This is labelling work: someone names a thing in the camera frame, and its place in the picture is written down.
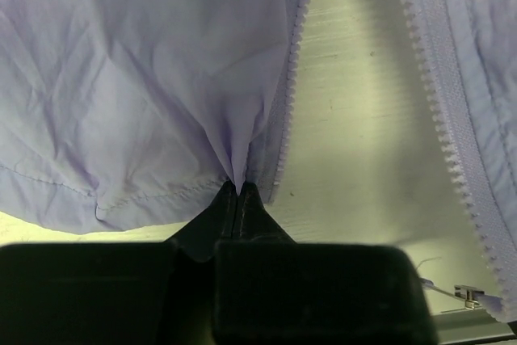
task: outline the zipper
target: zipper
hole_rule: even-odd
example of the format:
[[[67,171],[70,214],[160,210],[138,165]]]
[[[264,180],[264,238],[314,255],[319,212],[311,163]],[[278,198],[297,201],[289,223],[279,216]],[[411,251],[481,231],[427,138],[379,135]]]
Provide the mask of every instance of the zipper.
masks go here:
[[[301,33],[303,32],[303,24],[308,11],[310,0],[298,0],[298,8],[296,10],[295,27],[292,32],[291,46],[289,48],[287,85],[285,89],[285,112],[284,123],[282,127],[282,140],[280,142],[280,152],[275,168],[275,176],[273,178],[273,189],[271,198],[274,198],[278,186],[284,177],[285,161],[288,157],[289,143],[291,139],[292,112],[294,111],[295,92],[296,92],[296,69],[298,68],[298,58],[300,51]]]
[[[500,296],[474,298],[500,322],[517,321],[515,246],[492,195],[464,95],[445,0],[401,0],[445,161],[481,243]]]

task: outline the stitching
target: stitching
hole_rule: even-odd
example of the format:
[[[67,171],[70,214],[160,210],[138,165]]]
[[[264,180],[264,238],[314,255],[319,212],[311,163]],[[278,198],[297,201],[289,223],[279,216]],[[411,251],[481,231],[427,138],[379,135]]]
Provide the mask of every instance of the stitching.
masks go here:
[[[157,198],[163,198],[163,197],[172,197],[172,196],[185,196],[185,195],[191,195],[198,191],[201,191],[205,189],[206,187],[215,186],[217,184],[221,184],[222,182],[226,181],[228,178],[218,178],[218,179],[212,179],[206,183],[200,184],[198,186],[194,187],[185,187],[183,189],[179,189],[177,191],[168,193],[168,194],[160,194],[157,196],[138,196],[138,197],[129,197],[126,200],[120,201],[118,204],[109,206],[107,208],[100,208],[97,207],[98,210],[102,210],[103,212],[111,212],[112,210],[116,208],[120,208],[126,204],[129,204],[130,202],[134,201],[140,201],[140,200],[154,200]]]
[[[3,170],[6,170],[6,171],[9,171],[9,172],[11,172],[11,173],[13,173],[13,174],[16,174],[16,175],[18,175],[18,176],[20,176],[20,177],[22,177],[22,178],[30,179],[31,181],[34,181],[34,182],[38,182],[38,183],[46,183],[47,185],[53,185],[53,186],[61,186],[61,187],[64,187],[64,188],[69,189],[69,190],[73,191],[74,193],[77,193],[77,194],[79,194],[79,195],[81,195],[81,196],[83,196],[83,197],[92,197],[92,195],[90,195],[90,194],[84,194],[84,193],[81,193],[80,191],[77,191],[77,190],[75,190],[75,189],[71,188],[70,186],[66,186],[66,185],[65,185],[65,184],[63,184],[63,183],[48,182],[48,181],[44,181],[44,180],[42,180],[42,179],[32,178],[32,177],[29,177],[29,176],[27,176],[27,175],[20,174],[18,171],[14,171],[14,170],[12,170],[12,169],[10,169],[10,168],[8,168],[8,167],[2,166],[2,165],[0,165],[0,169],[3,169]]]
[[[471,11],[472,0],[466,0],[465,3],[466,3],[466,6],[467,6],[466,7],[467,8],[467,12],[469,14],[470,30],[471,30],[472,35],[474,37],[474,40],[473,40],[474,41],[474,45],[476,47],[477,55],[479,56],[479,58],[481,60],[482,59],[482,55],[481,55],[481,51],[479,49],[479,45],[477,44],[477,40],[476,40],[477,34],[476,34],[475,30],[474,30],[473,15],[472,15],[472,11]],[[493,94],[493,90],[492,90],[493,89],[492,83],[490,82],[490,77],[489,77],[488,72],[486,70],[485,63],[483,61],[480,61],[480,63],[481,63],[481,67],[483,68],[483,72],[485,73],[486,85],[488,86],[488,92],[489,92],[489,95],[490,95],[490,103],[492,105],[492,109],[495,111],[495,118],[496,118],[496,120],[498,122],[499,137],[500,137],[501,143],[502,143],[502,150],[504,151],[505,163],[506,163],[506,166],[507,166],[508,171],[510,173],[511,186],[513,187],[514,193],[517,196],[517,183],[515,182],[515,175],[514,175],[513,167],[512,167],[511,162],[510,162],[510,153],[508,152],[508,144],[506,142],[506,138],[502,134],[501,116],[500,116],[499,110],[497,109],[496,104],[495,104],[494,94]]]

